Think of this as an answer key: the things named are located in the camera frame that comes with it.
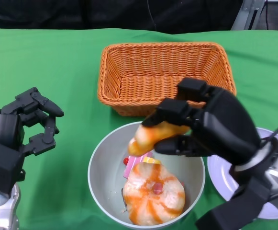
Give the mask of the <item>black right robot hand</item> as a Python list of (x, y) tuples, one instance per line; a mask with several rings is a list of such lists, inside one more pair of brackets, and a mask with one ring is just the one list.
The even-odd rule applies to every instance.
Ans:
[(249, 113), (229, 91), (203, 80), (184, 78), (174, 99), (165, 98), (143, 122), (187, 126), (190, 135), (163, 138), (156, 152), (186, 157), (218, 155), (233, 165), (249, 162), (260, 149), (260, 136)]

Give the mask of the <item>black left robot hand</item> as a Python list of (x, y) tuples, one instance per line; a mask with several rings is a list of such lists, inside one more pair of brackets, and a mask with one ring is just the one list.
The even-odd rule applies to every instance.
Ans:
[(25, 157), (56, 146), (56, 118), (63, 110), (33, 87), (0, 109), (0, 194), (11, 196), (13, 186), (25, 179)]

